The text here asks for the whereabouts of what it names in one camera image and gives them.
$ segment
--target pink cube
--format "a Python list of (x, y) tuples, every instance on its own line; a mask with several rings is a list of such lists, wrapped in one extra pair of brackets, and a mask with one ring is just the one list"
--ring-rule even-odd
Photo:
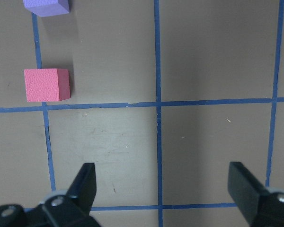
[(24, 78), (28, 102), (57, 102), (71, 97), (68, 70), (24, 70)]

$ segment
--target metal screw head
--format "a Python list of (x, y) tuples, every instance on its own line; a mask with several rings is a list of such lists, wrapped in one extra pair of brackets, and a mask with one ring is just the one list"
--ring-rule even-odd
[(16, 207), (14, 206), (9, 206), (9, 208), (5, 209), (2, 213), (1, 213), (1, 216), (3, 218), (9, 216), (9, 215), (12, 215), (16, 210)]
[(284, 194), (278, 194), (277, 198), (280, 202), (284, 203)]
[(54, 199), (52, 201), (52, 206), (57, 207), (63, 203), (64, 198), (62, 196), (57, 197), (57, 199)]

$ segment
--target purple cube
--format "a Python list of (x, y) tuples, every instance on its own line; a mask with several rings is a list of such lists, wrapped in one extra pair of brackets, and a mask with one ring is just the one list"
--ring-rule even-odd
[(24, 7), (40, 17), (70, 12), (68, 0), (23, 0)]

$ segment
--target table surface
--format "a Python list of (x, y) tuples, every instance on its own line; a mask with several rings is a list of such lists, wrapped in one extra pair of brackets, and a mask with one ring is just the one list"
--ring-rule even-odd
[[(230, 161), (284, 189), (283, 0), (0, 0), (0, 205), (32, 208), (94, 162), (104, 227), (246, 227)], [(70, 71), (26, 102), (23, 69)]]

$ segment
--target foam block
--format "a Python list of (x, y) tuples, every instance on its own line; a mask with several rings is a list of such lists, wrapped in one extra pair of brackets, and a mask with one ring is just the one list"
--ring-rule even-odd
[(68, 0), (23, 0), (24, 7), (40, 17), (70, 12)]
[(71, 97), (68, 70), (24, 70), (24, 78), (28, 102), (57, 102)]

